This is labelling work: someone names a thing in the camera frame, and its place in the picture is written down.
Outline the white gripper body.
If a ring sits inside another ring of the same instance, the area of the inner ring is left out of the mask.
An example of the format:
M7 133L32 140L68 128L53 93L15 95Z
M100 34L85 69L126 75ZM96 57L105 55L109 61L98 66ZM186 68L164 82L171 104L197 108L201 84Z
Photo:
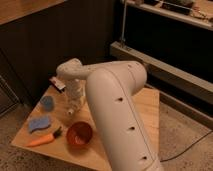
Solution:
M69 80L66 83L66 90L72 99L81 98L84 95L84 82L78 79Z

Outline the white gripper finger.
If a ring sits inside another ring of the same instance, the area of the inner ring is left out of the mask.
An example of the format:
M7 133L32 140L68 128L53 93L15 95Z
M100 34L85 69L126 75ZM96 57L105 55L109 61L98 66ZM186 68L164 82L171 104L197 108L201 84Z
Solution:
M75 111L75 101L72 99L68 99L69 110Z
M79 98L76 100L76 109L80 110L84 105L84 97Z

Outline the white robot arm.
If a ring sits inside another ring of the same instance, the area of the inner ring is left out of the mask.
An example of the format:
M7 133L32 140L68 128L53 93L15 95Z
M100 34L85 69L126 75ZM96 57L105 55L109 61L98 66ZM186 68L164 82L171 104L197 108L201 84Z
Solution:
M66 81L86 82L87 103L112 171L164 171L132 100L147 80L141 63L83 65L71 59L56 73Z

